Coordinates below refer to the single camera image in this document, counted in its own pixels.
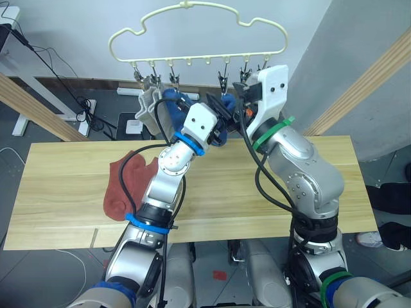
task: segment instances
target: wooden table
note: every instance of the wooden table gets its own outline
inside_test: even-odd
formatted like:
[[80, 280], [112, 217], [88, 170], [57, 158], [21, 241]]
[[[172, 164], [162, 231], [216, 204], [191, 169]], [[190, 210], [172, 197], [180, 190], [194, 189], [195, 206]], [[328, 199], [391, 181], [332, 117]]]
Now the wooden table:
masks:
[[[311, 137], [319, 153], [343, 174], [339, 227], [376, 230], [360, 168], [348, 136]], [[103, 212], [109, 163], [157, 141], [32, 144], [17, 193], [5, 250], [114, 246], [126, 222]], [[161, 149], [143, 152], [147, 162]], [[242, 140], [229, 139], [196, 158], [170, 242], [287, 236], [290, 215], [267, 202], [254, 185], [256, 165]], [[276, 189], [263, 187], [285, 202]]]

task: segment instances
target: green cable tie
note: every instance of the green cable tie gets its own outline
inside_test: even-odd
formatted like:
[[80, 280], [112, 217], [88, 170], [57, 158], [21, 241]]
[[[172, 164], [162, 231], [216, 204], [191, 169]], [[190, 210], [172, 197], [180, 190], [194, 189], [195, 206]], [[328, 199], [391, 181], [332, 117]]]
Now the green cable tie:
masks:
[[352, 277], [353, 275], [347, 271], [339, 271], [338, 273], [332, 274], [331, 276], [327, 277], [321, 285], [320, 294], [321, 294], [321, 304], [322, 308], [328, 308], [327, 300], [326, 300], [326, 291], [328, 286], [338, 280], [339, 278], [343, 277]]
[[252, 148], [257, 151], [257, 149], [265, 142], [267, 141], [273, 134], [278, 132], [280, 129], [282, 129], [285, 126], [291, 125], [293, 121], [295, 120], [295, 117], [291, 116], [288, 119], [285, 119], [281, 123], [277, 123], [273, 127], [271, 127], [269, 130], [267, 130], [259, 139], [255, 141], [255, 143], [252, 145]]

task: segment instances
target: white plastic hanger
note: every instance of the white plastic hanger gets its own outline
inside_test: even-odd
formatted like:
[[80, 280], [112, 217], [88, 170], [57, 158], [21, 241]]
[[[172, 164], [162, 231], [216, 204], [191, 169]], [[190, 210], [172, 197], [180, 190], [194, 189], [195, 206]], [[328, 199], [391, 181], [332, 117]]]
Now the white plastic hanger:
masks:
[[[202, 55], [202, 56], [173, 56], [173, 57], [164, 57], [164, 58], [143, 58], [143, 59], [122, 59], [119, 58], [118, 56], [116, 56], [113, 52], [112, 49], [112, 43], [114, 41], [114, 39], [116, 37], [118, 37], [119, 35], [123, 34], [124, 32], [131, 32], [134, 35], [143, 35], [146, 31], [146, 25], [145, 25], [145, 21], [155, 15], [170, 11], [170, 10], [176, 10], [179, 8], [192, 8], [195, 5], [202, 5], [202, 6], [212, 6], [214, 8], [221, 8], [223, 10], [227, 10], [230, 11], [234, 14], [236, 14], [236, 22], [238, 25], [243, 26], [243, 27], [250, 27], [252, 26], [256, 21], [259, 22], [263, 22], [265, 24], [269, 24], [271, 26], [274, 26], [276, 28], [278, 28], [281, 33], [284, 35], [284, 47], [280, 50], [277, 51], [264, 51], [264, 52], [260, 52], [260, 53], [231, 53], [231, 54], [221, 54], [221, 55]], [[150, 66], [154, 67], [155, 66], [155, 62], [157, 61], [166, 61], [168, 63], [169, 66], [173, 66], [173, 61], [174, 60], [185, 60], [187, 65], [191, 65], [192, 64], [192, 60], [194, 59], [203, 59], [205, 60], [206, 64], [210, 64], [211, 63], [211, 59], [212, 58], [223, 58], [225, 63], [229, 63], [230, 62], [230, 58], [234, 57], [234, 56], [242, 56], [244, 58], [245, 62], [248, 62], [250, 60], [251, 56], [258, 56], [261, 55], [264, 58], [264, 61], [268, 61], [270, 59], [270, 57], [272, 55], [276, 55], [278, 53], [282, 53], [288, 45], [288, 34], [287, 31], [278, 23], [276, 23], [275, 21], [270, 21], [268, 19], [264, 19], [261, 17], [255, 17], [253, 18], [250, 22], [246, 23], [246, 22], [242, 22], [240, 21], [240, 13], [235, 10], [234, 8], [231, 8], [230, 6], [226, 6], [226, 5], [222, 5], [222, 4], [218, 4], [218, 3], [211, 3], [211, 2], [201, 2], [201, 1], [182, 1], [179, 4], [175, 4], [175, 5], [171, 5], [171, 6], [166, 6], [164, 8], [160, 8], [156, 11], [152, 11], [151, 13], [148, 13], [147, 15], [145, 15], [141, 20], [141, 27], [142, 30], [140, 31], [134, 31], [132, 28], [123, 28], [118, 32], [115, 32], [115, 34], [113, 34], [111, 36], [111, 38], [109, 39], [109, 50], [111, 55], [120, 62], [128, 62], [130, 63], [133, 67], [137, 67], [137, 63], [138, 62], [148, 62], [150, 64]]]

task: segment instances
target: wooden board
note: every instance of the wooden board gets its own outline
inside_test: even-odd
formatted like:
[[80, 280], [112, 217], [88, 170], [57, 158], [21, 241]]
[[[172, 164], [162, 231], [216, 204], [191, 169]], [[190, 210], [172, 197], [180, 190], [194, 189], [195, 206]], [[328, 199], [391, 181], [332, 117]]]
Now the wooden board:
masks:
[[[343, 232], [376, 230], [354, 149], [348, 136], [312, 137], [319, 153], [342, 172]], [[5, 250], [90, 248], [115, 245], [126, 223], [103, 212], [109, 163], [155, 141], [32, 144], [17, 193]], [[146, 161], [160, 149], [143, 152]], [[269, 204], [254, 185], [256, 165], [243, 141], [229, 139], [196, 158], [171, 242], [287, 236], [290, 215]], [[263, 187], [282, 196], [263, 180]]]
[[63, 141], [88, 140], [2, 73], [0, 73], [0, 101]]
[[305, 135], [322, 135], [359, 103], [371, 95], [411, 60], [411, 28], [361, 75], [331, 107], [305, 131]]

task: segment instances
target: black pants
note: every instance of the black pants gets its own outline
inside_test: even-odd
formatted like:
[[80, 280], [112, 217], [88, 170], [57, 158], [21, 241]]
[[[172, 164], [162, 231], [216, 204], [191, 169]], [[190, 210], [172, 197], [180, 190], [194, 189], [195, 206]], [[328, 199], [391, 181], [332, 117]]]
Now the black pants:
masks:
[[[411, 214], [411, 183], [385, 183], [381, 188], [367, 186], [371, 206], [392, 214]], [[391, 222], [378, 227], [381, 239], [388, 248], [400, 244], [411, 249], [411, 227]]]

